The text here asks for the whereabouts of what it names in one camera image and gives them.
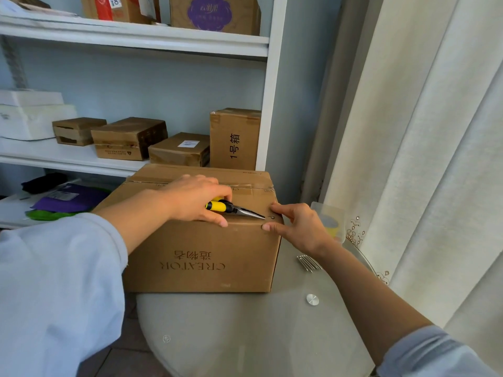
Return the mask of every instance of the purple package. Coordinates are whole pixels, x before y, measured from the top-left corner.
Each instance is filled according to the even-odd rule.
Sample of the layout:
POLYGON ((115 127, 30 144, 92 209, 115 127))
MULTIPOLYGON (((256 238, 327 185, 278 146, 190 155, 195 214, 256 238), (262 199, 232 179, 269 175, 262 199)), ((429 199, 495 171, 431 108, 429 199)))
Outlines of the purple package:
POLYGON ((187 17, 198 29, 222 31, 232 21, 232 11, 225 0, 192 0, 187 17))
POLYGON ((110 193, 88 186, 66 184, 42 197, 32 209, 58 213, 76 213, 91 210, 110 193))

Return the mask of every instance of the white foam box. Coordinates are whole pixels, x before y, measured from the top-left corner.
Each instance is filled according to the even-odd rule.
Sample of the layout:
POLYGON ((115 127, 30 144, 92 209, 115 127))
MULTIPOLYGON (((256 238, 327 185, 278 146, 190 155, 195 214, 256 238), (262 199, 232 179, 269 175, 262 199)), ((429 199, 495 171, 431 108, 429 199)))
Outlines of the white foam box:
POLYGON ((0 136, 17 140, 53 138, 53 121, 76 117, 72 104, 28 107, 0 104, 0 136))
POLYGON ((0 90, 0 104, 9 106, 45 106, 48 104, 64 104, 60 92, 35 90, 0 90))

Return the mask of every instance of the tile floor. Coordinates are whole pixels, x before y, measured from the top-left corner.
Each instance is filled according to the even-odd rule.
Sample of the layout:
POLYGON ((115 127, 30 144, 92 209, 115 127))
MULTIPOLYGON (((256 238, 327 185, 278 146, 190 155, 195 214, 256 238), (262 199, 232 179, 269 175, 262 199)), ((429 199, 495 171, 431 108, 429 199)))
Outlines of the tile floor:
POLYGON ((126 294, 121 337, 83 361, 77 377, 171 377, 156 360, 143 337, 134 294, 126 294))

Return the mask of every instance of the person's left hand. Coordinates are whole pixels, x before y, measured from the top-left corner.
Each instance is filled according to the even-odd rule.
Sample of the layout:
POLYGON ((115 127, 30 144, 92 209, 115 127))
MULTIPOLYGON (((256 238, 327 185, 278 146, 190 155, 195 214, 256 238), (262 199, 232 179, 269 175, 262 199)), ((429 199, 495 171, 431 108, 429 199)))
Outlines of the person's left hand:
POLYGON ((232 200, 232 189, 219 185, 216 178, 184 174, 159 191, 170 208, 171 220, 208 221, 227 227, 227 220, 222 215, 204 208, 215 197, 232 200))

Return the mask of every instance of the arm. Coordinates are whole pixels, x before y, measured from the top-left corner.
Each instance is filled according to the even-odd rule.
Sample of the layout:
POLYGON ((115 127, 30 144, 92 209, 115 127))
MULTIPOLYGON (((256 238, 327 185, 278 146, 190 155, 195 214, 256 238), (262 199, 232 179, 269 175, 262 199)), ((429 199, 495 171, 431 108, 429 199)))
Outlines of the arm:
POLYGON ((407 304, 332 239, 305 203, 273 204, 292 226, 264 224, 314 258, 336 283, 367 350, 382 377, 402 375, 497 376, 459 342, 407 304))
POLYGON ((128 254, 168 219, 227 226, 204 206, 231 193, 216 179, 184 176, 97 214, 2 232, 3 374, 75 375, 81 361, 120 336, 128 254))

